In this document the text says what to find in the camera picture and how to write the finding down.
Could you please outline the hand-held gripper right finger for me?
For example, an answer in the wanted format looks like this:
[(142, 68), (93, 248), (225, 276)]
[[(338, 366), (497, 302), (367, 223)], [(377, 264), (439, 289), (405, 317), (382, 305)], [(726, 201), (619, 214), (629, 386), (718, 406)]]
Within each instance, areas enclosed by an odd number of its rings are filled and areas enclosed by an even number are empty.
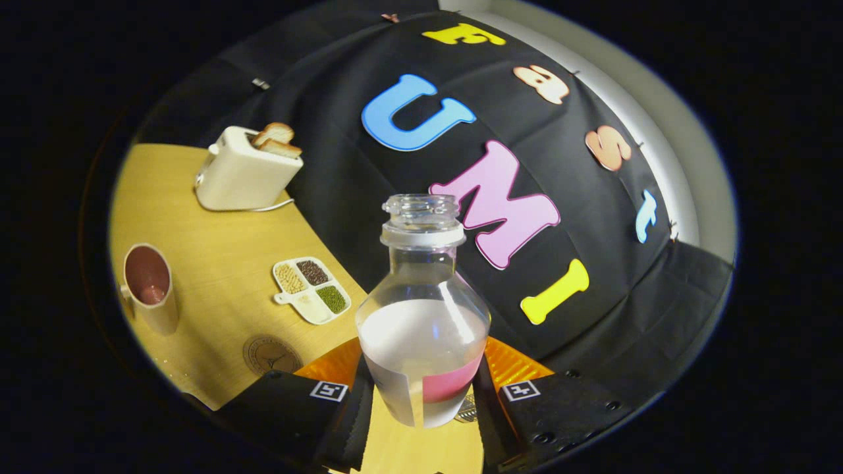
[(472, 381), (483, 471), (535, 471), (628, 417), (633, 405), (577, 370), (555, 373), (489, 337)]

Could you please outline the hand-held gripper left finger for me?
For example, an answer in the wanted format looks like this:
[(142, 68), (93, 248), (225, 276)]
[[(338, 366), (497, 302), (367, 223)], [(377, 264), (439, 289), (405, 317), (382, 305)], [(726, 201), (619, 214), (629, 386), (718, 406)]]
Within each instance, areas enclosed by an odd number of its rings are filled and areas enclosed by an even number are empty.
[(355, 337), (294, 373), (267, 372), (221, 408), (221, 421), (308, 471), (361, 471), (373, 388)]

